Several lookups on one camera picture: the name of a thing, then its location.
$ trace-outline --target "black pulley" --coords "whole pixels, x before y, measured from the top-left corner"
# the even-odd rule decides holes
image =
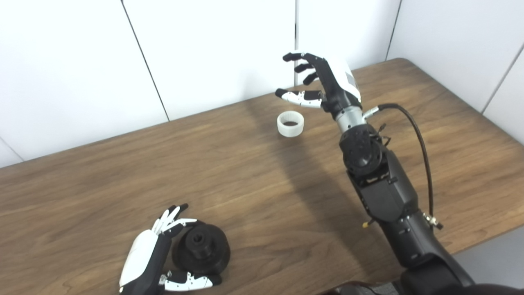
[[[174,265],[198,275],[218,275],[226,268],[230,256],[226,235],[210,224],[189,230],[172,253]]]

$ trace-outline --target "white ring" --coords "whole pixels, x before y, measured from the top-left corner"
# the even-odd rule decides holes
[[[295,122],[295,126],[286,126],[284,123]],[[295,111],[287,111],[278,115],[277,118],[278,132],[285,137],[295,137],[302,133],[304,130],[304,117]]]

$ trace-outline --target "cable connector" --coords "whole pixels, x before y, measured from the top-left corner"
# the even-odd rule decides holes
[[[380,109],[378,107],[374,107],[372,109],[367,110],[365,113],[362,114],[362,117],[364,117],[364,120],[367,120],[368,118],[371,118],[374,114],[378,113]]]
[[[426,213],[423,213],[422,214],[424,216],[424,219],[428,222],[428,224],[430,226],[434,226],[436,228],[438,228],[439,230],[441,230],[442,228],[444,228],[444,226],[437,221],[437,219],[429,214],[426,214]]]

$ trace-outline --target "wood grain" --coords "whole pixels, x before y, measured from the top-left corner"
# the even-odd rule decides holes
[[[407,60],[355,76],[365,109],[396,102],[417,120],[447,250],[524,224],[523,146]],[[277,133],[286,110],[305,117],[297,138]],[[426,209],[416,136],[395,110],[371,119],[383,122]],[[339,137],[329,114],[269,94],[1,169],[0,294],[117,294],[134,238],[186,202],[183,216],[221,227],[232,248],[224,283],[198,294],[316,294],[393,279],[401,269],[379,228],[361,228]]]

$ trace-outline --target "black cable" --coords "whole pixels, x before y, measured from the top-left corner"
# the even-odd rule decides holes
[[[381,294],[381,293],[377,293],[375,292],[375,290],[373,290],[371,287],[368,287],[368,286],[364,286],[364,285],[358,285],[359,287],[362,287],[362,288],[365,288],[365,289],[368,289],[369,291],[371,291],[371,293],[375,294],[375,295],[385,295],[385,294]]]
[[[384,109],[397,109],[401,111],[406,117],[408,117],[409,122],[415,129],[415,133],[417,134],[417,138],[420,142],[420,147],[422,148],[422,156],[424,157],[424,165],[426,169],[426,176],[428,177],[428,199],[429,199],[429,215],[433,216],[433,181],[431,180],[431,170],[429,168],[429,159],[428,159],[428,152],[426,151],[424,139],[422,138],[422,134],[420,133],[419,127],[417,126],[417,123],[415,122],[415,119],[413,116],[403,107],[399,106],[396,103],[384,103],[378,105],[378,110],[384,110]]]

